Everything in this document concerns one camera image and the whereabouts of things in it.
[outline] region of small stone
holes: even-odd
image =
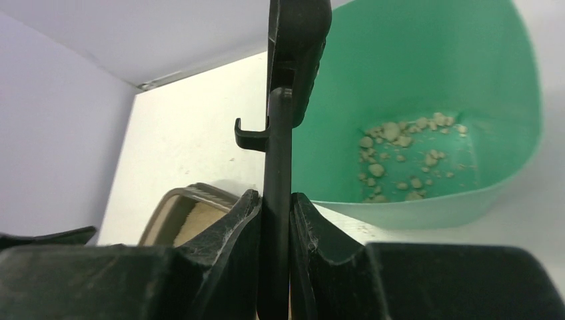
[[[413,178],[410,180],[410,184],[414,189],[420,189],[422,187],[422,181],[418,178]]]
[[[433,120],[429,120],[428,127],[430,127],[430,130],[436,131],[438,129],[438,124]]]
[[[420,119],[416,120],[416,125],[420,129],[425,129],[428,126],[428,118],[421,117]]]
[[[431,155],[432,158],[434,158],[434,159],[438,159],[438,158],[440,157],[438,151],[437,151],[437,150],[434,150],[434,149],[430,150],[430,155]]]
[[[434,121],[440,127],[443,127],[446,123],[447,117],[444,116],[441,112],[434,113]]]
[[[384,132],[384,138],[390,142],[396,140],[400,135],[400,127],[398,123],[387,122],[382,125],[382,130]]]
[[[372,139],[370,137],[363,137],[359,140],[359,146],[362,148],[371,148],[372,147]]]
[[[455,124],[455,118],[454,117],[445,118],[445,125],[446,126],[451,127],[454,124]]]
[[[396,184],[396,188],[398,190],[408,190],[408,183],[399,182],[399,183]]]
[[[373,163],[372,165],[369,165],[368,168],[369,172],[371,172],[371,174],[375,177],[382,177],[382,175],[384,175],[384,167],[378,163]]]
[[[467,133],[468,129],[464,125],[458,125],[457,131],[459,131],[459,133]]]
[[[424,199],[424,197],[422,197],[418,191],[412,191],[410,192],[408,195],[406,195],[406,201],[414,201],[414,200],[421,200]]]
[[[433,167],[438,164],[438,160],[432,157],[432,155],[428,153],[426,155],[425,163],[428,167]]]
[[[386,202],[388,202],[388,199],[384,195],[377,195],[373,199],[373,202],[375,202],[375,203],[386,203]]]
[[[400,137],[398,137],[397,141],[398,141],[398,145],[406,148],[412,143],[412,138],[407,137],[405,135],[401,135]]]

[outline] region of white wall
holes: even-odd
[[[101,224],[136,92],[0,13],[0,233]]]
[[[269,0],[0,0],[0,10],[135,85],[267,48]]]

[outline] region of black plastic part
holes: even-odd
[[[182,247],[24,246],[0,253],[0,319],[255,320],[261,202]]]
[[[0,251],[20,245],[85,245],[95,234],[96,228],[93,226],[38,237],[0,233]]]
[[[261,319],[288,319],[288,217],[292,171],[292,91],[269,95],[269,129],[265,153],[259,296]]]
[[[235,119],[235,143],[246,150],[265,152],[267,139],[269,138],[269,128],[264,131],[243,131],[241,129],[241,119]]]
[[[292,203],[292,319],[386,319],[375,257],[327,221],[304,194],[295,193]]]
[[[331,21],[330,0],[271,0],[267,96],[292,89],[293,127],[304,119]]]
[[[327,221],[303,194],[290,215],[292,319],[565,319],[524,250],[370,243]]]

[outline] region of white surface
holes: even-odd
[[[268,0],[0,0],[0,10],[135,85],[267,48]]]
[[[0,233],[101,224],[137,92],[0,13]]]
[[[541,260],[563,293],[565,5],[551,0],[536,1],[536,6],[529,0],[517,4],[539,59],[546,133],[539,156],[491,212],[459,228],[385,231],[323,208],[320,211],[361,243],[479,243],[525,248]],[[202,181],[235,193],[254,184],[261,189],[263,157],[235,145],[233,122],[242,117],[244,129],[261,129],[264,88],[265,61],[259,55],[138,95],[99,244],[135,244],[159,199],[174,187]],[[243,185],[215,183],[220,179],[242,181]]]

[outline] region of green plastic bowl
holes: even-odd
[[[293,133],[292,188],[355,219],[387,229],[469,223],[487,212],[540,140],[534,56],[511,1],[353,1],[334,11],[320,65],[304,123]],[[392,155],[379,160],[387,176],[377,179],[391,202],[362,203],[363,131],[435,112],[467,126],[466,137],[424,130],[408,149],[377,145]],[[447,157],[425,173],[423,153],[431,149]],[[406,162],[395,161],[399,153]],[[425,199],[404,201],[410,190],[396,189],[411,176],[433,179]]]

